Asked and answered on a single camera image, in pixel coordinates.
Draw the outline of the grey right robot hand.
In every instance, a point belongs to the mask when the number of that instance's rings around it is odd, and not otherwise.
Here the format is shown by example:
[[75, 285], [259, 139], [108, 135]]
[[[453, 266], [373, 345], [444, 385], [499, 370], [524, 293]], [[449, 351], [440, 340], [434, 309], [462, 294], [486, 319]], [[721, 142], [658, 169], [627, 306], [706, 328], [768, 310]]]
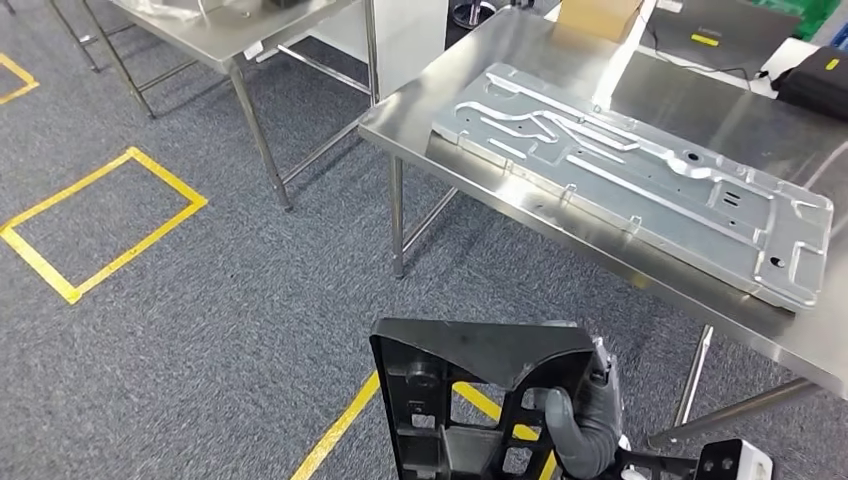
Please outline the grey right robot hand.
[[536, 389], [534, 408], [545, 423], [564, 473], [592, 479], [615, 462], [623, 435], [623, 400], [617, 357], [599, 335], [595, 352], [575, 398], [561, 388]]

